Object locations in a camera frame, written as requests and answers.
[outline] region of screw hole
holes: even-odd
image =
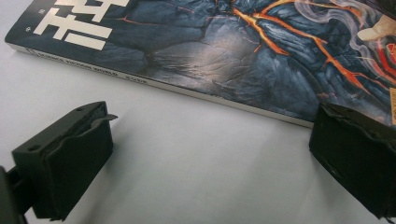
[[[32,146],[32,147],[29,147],[27,150],[28,151],[36,151],[36,150],[38,150],[40,148],[40,146]]]

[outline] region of book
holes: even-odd
[[[393,127],[395,31],[356,0],[34,0],[6,42],[308,127],[320,102]]]

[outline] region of white surface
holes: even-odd
[[[0,1],[2,39],[29,4]],[[65,223],[387,223],[312,157],[310,129],[0,50],[7,170],[12,149],[80,105],[105,100],[120,117],[113,155]]]

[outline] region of glossy cover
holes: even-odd
[[[35,0],[6,41],[295,119],[328,102],[392,125],[396,21],[356,0]]]

